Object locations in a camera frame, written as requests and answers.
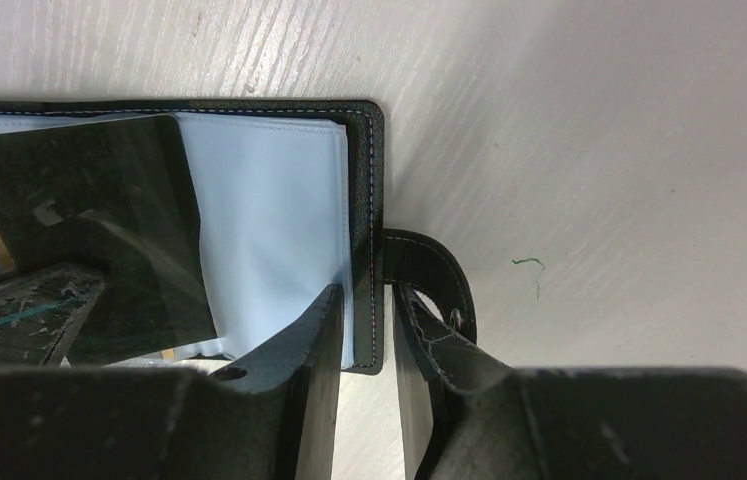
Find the dark glossy credit card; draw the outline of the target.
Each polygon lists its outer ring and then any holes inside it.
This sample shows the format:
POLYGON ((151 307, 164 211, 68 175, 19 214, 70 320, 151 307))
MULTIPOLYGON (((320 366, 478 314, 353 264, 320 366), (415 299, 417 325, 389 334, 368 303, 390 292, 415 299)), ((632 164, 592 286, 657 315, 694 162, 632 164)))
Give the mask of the dark glossy credit card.
POLYGON ((215 336, 200 227, 175 117, 0 116, 0 236, 15 266, 70 261, 106 274, 70 362, 215 336))

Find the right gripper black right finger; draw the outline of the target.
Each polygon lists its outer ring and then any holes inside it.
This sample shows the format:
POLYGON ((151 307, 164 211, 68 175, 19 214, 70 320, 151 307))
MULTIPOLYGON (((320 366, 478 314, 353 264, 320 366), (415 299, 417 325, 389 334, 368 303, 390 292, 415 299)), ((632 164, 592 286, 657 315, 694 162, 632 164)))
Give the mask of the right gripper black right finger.
POLYGON ((410 479, 747 479, 747 373, 514 368, 394 297, 410 479))

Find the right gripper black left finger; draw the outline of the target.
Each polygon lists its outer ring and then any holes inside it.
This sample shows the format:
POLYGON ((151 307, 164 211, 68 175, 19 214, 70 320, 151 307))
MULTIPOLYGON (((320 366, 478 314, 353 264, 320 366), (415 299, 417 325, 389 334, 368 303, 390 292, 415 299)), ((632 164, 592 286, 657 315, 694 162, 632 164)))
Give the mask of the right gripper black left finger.
POLYGON ((343 291, 244 357, 189 368, 0 368, 0 479, 327 479, 343 291))

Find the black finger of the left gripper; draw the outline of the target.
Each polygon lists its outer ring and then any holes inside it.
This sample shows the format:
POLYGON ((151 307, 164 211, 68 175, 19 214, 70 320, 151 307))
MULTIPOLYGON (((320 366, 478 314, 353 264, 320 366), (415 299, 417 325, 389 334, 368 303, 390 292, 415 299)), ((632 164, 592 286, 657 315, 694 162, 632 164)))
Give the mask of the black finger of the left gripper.
POLYGON ((104 275, 59 263, 0 272, 0 366, 60 366, 105 290, 104 275))

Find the black leather card holder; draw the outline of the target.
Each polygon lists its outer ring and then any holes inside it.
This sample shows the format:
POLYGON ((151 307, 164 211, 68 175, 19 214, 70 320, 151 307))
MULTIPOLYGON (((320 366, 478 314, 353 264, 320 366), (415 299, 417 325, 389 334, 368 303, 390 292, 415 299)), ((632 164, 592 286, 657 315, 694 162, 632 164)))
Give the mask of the black leather card holder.
POLYGON ((0 101, 0 133, 169 114, 179 123, 201 216, 217 335, 181 357, 239 358, 289 325, 328 281, 345 289, 342 367, 383 364, 383 290, 430 297, 469 340, 469 283, 438 241, 383 225, 385 118, 369 100, 0 101))

